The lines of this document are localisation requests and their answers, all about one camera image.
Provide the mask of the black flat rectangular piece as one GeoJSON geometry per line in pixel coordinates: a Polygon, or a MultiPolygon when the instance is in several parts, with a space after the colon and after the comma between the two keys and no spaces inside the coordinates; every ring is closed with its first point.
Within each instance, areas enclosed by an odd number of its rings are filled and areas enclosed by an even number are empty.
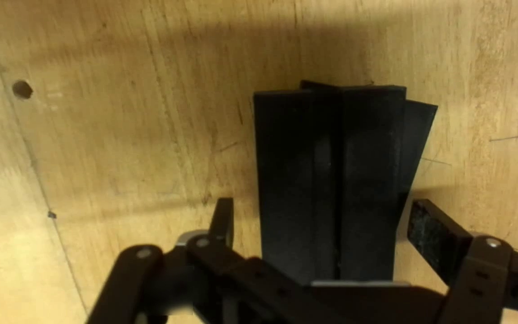
{"type": "Polygon", "coordinates": [[[392,85],[344,93],[342,280],[393,278],[405,96],[392,85]]]}
{"type": "Polygon", "coordinates": [[[263,259],[301,284],[337,279],[337,97],[265,91],[253,104],[263,259]]]}
{"type": "MultiPolygon", "coordinates": [[[[329,104],[330,112],[330,144],[331,160],[333,164],[333,181],[335,197],[333,212],[341,220],[343,204],[343,107],[344,93],[362,87],[377,86],[334,86],[320,82],[302,80],[300,88],[312,90],[321,96],[325,104],[329,104]]],[[[415,180],[419,160],[425,148],[434,117],[438,107],[433,104],[422,103],[407,99],[402,104],[401,117],[401,149],[399,170],[399,195],[397,199],[397,213],[399,217],[411,192],[411,185],[415,180]]]]}

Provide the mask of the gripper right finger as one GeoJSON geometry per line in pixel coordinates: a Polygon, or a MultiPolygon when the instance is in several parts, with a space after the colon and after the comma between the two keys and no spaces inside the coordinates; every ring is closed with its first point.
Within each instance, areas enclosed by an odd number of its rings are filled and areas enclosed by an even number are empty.
{"type": "Polygon", "coordinates": [[[518,252],[488,234],[474,235],[430,200],[413,201],[407,238],[448,285],[436,324],[500,324],[518,311],[518,252]]]}

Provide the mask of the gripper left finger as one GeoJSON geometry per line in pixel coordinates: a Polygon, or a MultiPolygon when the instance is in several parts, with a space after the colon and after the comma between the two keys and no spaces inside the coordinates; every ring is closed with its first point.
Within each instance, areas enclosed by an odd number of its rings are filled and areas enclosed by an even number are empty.
{"type": "Polygon", "coordinates": [[[86,324],[166,324],[191,306],[205,324],[345,324],[264,260],[232,249],[234,201],[218,199],[207,230],[179,237],[170,252],[156,245],[123,250],[86,324]]]}

